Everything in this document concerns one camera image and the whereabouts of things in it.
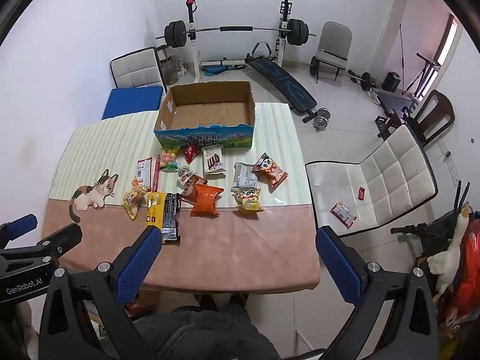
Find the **yellow pastry packet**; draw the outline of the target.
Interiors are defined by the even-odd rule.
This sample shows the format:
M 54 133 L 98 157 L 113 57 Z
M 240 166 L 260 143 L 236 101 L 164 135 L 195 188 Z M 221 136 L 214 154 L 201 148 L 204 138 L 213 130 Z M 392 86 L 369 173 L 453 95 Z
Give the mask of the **yellow pastry packet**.
M 130 190 L 126 191 L 122 198 L 122 206 L 131 220 L 137 218 L 139 207 L 142 204 L 146 194 L 147 190 L 137 178 L 134 178 L 131 183 Z

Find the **yellow black snack bag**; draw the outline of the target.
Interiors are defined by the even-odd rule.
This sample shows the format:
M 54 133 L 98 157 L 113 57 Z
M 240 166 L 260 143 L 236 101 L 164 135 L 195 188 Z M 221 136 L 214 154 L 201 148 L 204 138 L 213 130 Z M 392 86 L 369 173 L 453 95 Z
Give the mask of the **yellow black snack bag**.
M 179 217 L 182 200 L 179 193 L 154 193 L 146 194 L 146 219 L 145 227 L 155 226 L 161 231 L 162 243 L 179 243 Z

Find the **red white packet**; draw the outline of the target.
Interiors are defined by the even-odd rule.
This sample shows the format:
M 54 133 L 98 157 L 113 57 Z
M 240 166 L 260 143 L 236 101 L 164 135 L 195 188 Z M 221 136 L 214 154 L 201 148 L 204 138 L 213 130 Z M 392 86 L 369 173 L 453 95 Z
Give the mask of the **red white packet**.
M 351 228 L 356 222 L 357 216 L 354 215 L 341 202 L 337 202 L 330 210 L 330 213 L 337 218 L 346 228 Z
M 137 161 L 137 182 L 145 190 L 151 191 L 151 164 L 152 158 L 144 158 Z

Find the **brown snack bag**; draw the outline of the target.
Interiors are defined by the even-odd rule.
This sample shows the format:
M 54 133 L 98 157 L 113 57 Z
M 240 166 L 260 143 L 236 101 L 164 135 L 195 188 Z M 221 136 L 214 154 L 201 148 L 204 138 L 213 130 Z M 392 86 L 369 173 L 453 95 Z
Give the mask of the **brown snack bag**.
M 194 204 L 197 200 L 196 185 L 206 185 L 208 182 L 204 178 L 193 178 L 185 183 L 184 189 L 181 192 L 181 199 L 184 202 Z

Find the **orange chip bag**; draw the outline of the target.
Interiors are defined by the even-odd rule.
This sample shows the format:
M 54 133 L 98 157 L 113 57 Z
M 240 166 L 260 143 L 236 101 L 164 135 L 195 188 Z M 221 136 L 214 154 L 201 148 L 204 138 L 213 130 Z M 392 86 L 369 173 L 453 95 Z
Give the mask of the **orange chip bag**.
M 216 208 L 216 203 L 219 196 L 224 192 L 224 189 L 208 184 L 197 184 L 195 188 L 196 201 L 193 204 L 190 215 L 209 217 L 218 216 L 220 213 Z

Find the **red sausage stick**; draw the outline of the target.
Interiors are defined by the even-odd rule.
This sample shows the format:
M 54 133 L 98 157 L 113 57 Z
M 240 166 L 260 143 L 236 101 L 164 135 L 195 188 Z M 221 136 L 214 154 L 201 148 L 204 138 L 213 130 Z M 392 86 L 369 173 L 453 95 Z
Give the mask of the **red sausage stick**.
M 152 177 L 152 185 L 151 191 L 157 192 L 159 186 L 159 178 L 160 178 L 160 155 L 157 155 L 154 162 L 154 170 L 153 170 L 153 177 Z

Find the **white green snack packet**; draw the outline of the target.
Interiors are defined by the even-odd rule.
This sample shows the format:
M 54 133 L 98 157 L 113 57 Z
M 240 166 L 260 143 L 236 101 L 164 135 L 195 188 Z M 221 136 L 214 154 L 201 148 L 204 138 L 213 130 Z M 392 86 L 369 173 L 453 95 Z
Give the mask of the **white green snack packet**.
M 181 166 L 177 172 L 178 182 L 181 185 L 185 185 L 188 180 L 195 175 L 195 171 L 190 168 L 189 165 Z

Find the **colourful candy ball bag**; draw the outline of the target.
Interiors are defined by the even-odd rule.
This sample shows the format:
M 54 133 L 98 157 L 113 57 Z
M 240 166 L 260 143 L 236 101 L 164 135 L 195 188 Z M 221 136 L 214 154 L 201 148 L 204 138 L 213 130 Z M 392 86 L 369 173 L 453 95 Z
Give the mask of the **colourful candy ball bag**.
M 177 157 L 181 147 L 163 148 L 160 153 L 160 170 L 173 172 L 178 169 Z

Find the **small red chocolate packet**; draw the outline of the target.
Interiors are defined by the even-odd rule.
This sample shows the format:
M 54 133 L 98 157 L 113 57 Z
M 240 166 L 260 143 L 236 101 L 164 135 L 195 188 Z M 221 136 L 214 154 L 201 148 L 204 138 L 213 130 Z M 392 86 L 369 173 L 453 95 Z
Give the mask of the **small red chocolate packet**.
M 189 145 L 183 150 L 183 157 L 187 164 L 191 164 L 199 155 L 201 148 L 197 145 Z

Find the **yellow panda snack bag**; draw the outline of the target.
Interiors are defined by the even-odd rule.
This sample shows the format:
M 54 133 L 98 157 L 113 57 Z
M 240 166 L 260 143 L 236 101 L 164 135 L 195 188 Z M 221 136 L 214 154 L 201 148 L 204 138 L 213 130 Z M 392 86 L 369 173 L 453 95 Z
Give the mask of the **yellow panda snack bag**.
M 263 211 L 260 204 L 260 192 L 258 188 L 239 189 L 233 193 L 237 209 L 241 213 L 253 214 Z

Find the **grey white snack packet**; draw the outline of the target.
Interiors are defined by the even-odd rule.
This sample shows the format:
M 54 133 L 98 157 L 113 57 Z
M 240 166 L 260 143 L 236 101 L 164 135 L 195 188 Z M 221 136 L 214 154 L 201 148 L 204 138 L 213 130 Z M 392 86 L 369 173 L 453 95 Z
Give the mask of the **grey white snack packet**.
M 253 171 L 253 165 L 236 162 L 234 164 L 233 184 L 231 191 L 235 192 L 241 189 L 257 189 L 258 178 Z

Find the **orange panda snack bag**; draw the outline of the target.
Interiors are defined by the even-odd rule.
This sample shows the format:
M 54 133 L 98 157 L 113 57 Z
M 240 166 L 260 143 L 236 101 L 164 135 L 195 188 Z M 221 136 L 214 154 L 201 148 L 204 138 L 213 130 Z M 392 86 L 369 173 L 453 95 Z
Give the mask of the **orange panda snack bag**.
M 288 173 L 283 171 L 267 153 L 263 153 L 253 165 L 253 172 L 265 176 L 272 190 L 276 189 L 288 177 Z

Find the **white padded chair right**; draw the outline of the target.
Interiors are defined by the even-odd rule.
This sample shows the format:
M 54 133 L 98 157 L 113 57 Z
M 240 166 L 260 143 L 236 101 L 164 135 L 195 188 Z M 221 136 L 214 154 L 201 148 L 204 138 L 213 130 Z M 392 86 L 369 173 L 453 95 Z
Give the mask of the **white padded chair right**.
M 405 124 L 359 163 L 312 161 L 305 168 L 316 225 L 330 226 L 339 237 L 390 224 L 439 192 L 425 150 Z M 365 189 L 363 201 L 358 199 L 360 187 Z M 330 213 L 338 202 L 357 216 L 351 228 Z

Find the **chrome dumbbell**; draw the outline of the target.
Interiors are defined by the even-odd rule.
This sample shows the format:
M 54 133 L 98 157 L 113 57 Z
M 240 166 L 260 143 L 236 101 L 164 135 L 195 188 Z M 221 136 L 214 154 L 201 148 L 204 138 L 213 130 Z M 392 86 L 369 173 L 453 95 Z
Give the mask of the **chrome dumbbell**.
M 313 127 L 317 132 L 323 132 L 329 125 L 329 119 L 331 117 L 330 111 L 325 108 L 321 107 L 316 111 L 316 115 L 313 118 Z

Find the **floor barbell black plates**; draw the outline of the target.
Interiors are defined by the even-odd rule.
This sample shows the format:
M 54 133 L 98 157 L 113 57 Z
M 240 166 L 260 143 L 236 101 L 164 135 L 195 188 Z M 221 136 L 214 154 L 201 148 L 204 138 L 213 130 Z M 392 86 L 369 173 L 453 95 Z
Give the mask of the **floor barbell black plates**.
M 352 82 L 358 83 L 360 88 L 366 93 L 370 90 L 377 89 L 377 81 L 369 72 L 364 72 L 362 75 L 358 75 L 352 70 L 348 70 L 347 75 Z

